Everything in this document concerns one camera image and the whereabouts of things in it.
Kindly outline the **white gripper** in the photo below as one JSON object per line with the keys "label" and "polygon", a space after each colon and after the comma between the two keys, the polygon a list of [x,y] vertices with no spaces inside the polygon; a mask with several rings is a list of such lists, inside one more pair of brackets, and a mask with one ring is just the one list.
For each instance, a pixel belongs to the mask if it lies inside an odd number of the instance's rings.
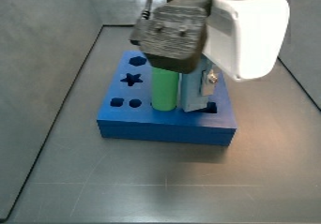
{"label": "white gripper", "polygon": [[[273,69],[290,19],[288,0],[211,0],[203,54],[237,81],[266,76]],[[218,83],[214,68],[202,72],[201,95]]]}

